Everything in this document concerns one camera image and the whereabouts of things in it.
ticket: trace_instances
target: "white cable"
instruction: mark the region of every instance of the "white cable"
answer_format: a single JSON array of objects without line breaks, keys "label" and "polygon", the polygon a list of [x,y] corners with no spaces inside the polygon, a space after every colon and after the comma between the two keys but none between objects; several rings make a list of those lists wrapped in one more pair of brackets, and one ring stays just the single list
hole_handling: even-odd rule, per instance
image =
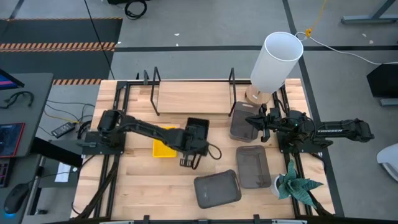
[{"label": "white cable", "polygon": [[[304,35],[305,35],[304,32],[297,32],[296,35],[295,35],[296,37],[297,37],[297,34],[304,34]],[[310,37],[310,39],[313,40],[315,43],[317,43],[317,44],[319,44],[319,45],[322,45],[322,46],[324,46],[324,47],[327,47],[327,48],[329,48],[330,50],[333,50],[333,51],[335,51],[335,52],[337,52],[337,53],[352,55],[352,56],[355,56],[355,57],[357,57],[357,58],[360,58],[360,59],[364,60],[365,62],[369,62],[369,63],[371,63],[371,64],[373,64],[373,65],[395,64],[395,63],[398,63],[398,62],[387,62],[387,63],[376,63],[376,62],[371,62],[371,61],[369,61],[368,59],[363,58],[363,57],[361,57],[361,56],[359,56],[359,55],[356,55],[356,54],[353,54],[353,53],[349,53],[349,52],[342,52],[342,51],[336,50],[336,49],[334,49],[334,48],[331,48],[331,47],[327,46],[326,44],[323,44],[323,43],[321,43],[321,42],[315,40],[315,39],[312,38],[312,37]]]}]

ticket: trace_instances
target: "gray carpet floor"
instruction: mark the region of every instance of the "gray carpet floor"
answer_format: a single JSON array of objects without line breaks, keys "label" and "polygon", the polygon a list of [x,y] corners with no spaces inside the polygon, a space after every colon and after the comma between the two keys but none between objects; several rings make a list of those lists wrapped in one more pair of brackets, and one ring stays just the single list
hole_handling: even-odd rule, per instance
[{"label": "gray carpet floor", "polygon": [[[0,17],[9,17],[18,0],[2,0]],[[123,5],[87,0],[93,17],[124,17]],[[303,31],[313,24],[321,0],[289,0],[294,24]],[[313,31],[317,40],[333,46],[397,45],[398,24],[345,26],[342,16],[369,14],[383,0],[329,1]],[[388,10],[398,14],[398,3]],[[25,0],[17,18],[88,17],[81,0]],[[290,32],[280,0],[152,0],[139,20],[123,20],[118,47],[175,47],[262,45],[271,32]],[[304,46],[316,45],[311,40]],[[117,79],[135,78],[137,72],[158,66],[162,78],[225,78],[231,67],[237,78],[248,78],[257,50],[116,52],[112,71]],[[398,51],[355,51],[377,62],[398,61]],[[373,98],[366,75],[376,68],[358,58],[329,51],[303,55],[320,117],[323,121],[360,118],[367,121],[375,140],[366,144],[335,139],[329,148],[336,183],[347,217],[398,220],[398,183],[376,162],[376,154],[398,142],[398,108],[381,108]],[[302,78],[299,66],[290,77]],[[94,103],[98,86],[54,86],[50,99]],[[59,106],[79,115],[81,106]],[[54,115],[63,115],[53,111]],[[63,124],[43,117],[41,127],[53,130]],[[51,137],[39,130],[37,135]],[[75,189],[45,189],[39,208],[48,215],[26,217],[24,223],[66,220]]]}]

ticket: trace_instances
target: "wooden table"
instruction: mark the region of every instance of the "wooden table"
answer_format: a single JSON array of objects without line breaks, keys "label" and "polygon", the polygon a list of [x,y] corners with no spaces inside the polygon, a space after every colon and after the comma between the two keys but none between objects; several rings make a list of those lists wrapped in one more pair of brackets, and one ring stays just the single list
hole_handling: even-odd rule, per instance
[{"label": "wooden table", "polygon": [[[287,96],[290,109],[308,112],[305,95],[300,79],[287,79]],[[236,85],[238,101],[245,101],[247,85]],[[104,110],[112,108],[116,81],[102,81],[91,128],[96,129]],[[152,157],[153,140],[135,133],[128,133],[126,148],[121,156],[116,182],[116,192],[112,220],[142,220],[150,215],[151,220],[188,220],[188,219],[252,219],[254,214],[260,218],[294,218],[292,200],[278,200],[266,189],[241,189],[242,199],[219,207],[200,209],[193,187],[193,180],[198,176],[223,172],[236,168],[236,148],[239,146],[262,145],[266,148],[267,161],[271,177],[286,173],[283,154],[279,152],[277,138],[271,132],[267,142],[260,139],[252,143],[232,140],[229,137],[231,118],[227,114],[160,114],[157,116],[150,103],[151,86],[133,86],[130,90],[127,114],[156,125],[177,126],[184,128],[188,117],[210,120],[208,141],[217,145],[223,152],[219,161],[210,156],[202,157],[197,170],[179,166],[177,158],[158,159]],[[274,107],[272,100],[268,108]],[[312,190],[314,196],[329,212],[334,213],[330,191],[323,171],[323,164],[309,154],[301,154],[305,178],[324,183]],[[82,211],[98,189],[103,156],[96,156],[89,161],[80,174],[74,206]],[[104,215],[108,193],[103,197],[101,215]]]}]

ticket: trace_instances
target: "yellow block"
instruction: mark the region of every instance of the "yellow block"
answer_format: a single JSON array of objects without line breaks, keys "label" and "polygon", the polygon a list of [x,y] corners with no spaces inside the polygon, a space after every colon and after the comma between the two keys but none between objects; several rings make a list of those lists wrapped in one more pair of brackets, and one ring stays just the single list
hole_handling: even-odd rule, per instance
[{"label": "yellow block", "polygon": [[[165,129],[177,128],[175,126],[162,127]],[[154,158],[174,158],[177,156],[176,150],[167,147],[160,140],[154,140],[154,147],[152,149],[152,156]]]}]

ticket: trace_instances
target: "green plant leaf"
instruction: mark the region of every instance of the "green plant leaf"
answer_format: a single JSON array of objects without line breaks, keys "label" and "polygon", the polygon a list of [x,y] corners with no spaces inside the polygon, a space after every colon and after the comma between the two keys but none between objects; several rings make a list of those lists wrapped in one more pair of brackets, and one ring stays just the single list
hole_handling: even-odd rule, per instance
[{"label": "green plant leaf", "polygon": [[315,208],[315,205],[311,199],[311,196],[304,189],[294,190],[293,192],[291,192],[291,194],[297,200],[303,202],[306,205],[310,205]]},{"label": "green plant leaf", "polygon": [[303,179],[304,181],[299,181],[300,182],[300,186],[304,189],[304,190],[312,190],[315,189],[321,185],[323,185],[323,183],[319,183],[310,179]]},{"label": "green plant leaf", "polygon": [[294,170],[294,162],[291,159],[289,162],[289,165],[287,166],[287,174],[284,178],[284,183],[287,183],[289,180],[294,180],[296,179],[296,170]]},{"label": "green plant leaf", "polygon": [[300,180],[301,178],[299,178],[299,179],[294,179],[294,180],[289,180],[288,182],[287,182],[287,185],[289,186],[289,190],[290,191],[293,191],[293,190],[301,190],[302,188],[301,188],[301,186],[300,186],[300,184],[299,184],[299,182],[298,182],[298,180]]},{"label": "green plant leaf", "polygon": [[284,178],[285,178],[285,176],[284,176],[284,175],[282,175],[282,174],[279,174],[279,183],[280,183],[280,184],[283,184],[283,182],[284,182]]},{"label": "green plant leaf", "polygon": [[286,189],[286,185],[285,184],[281,184],[278,187],[278,191],[279,191],[279,200],[280,199],[285,199],[290,195],[290,192]]}]

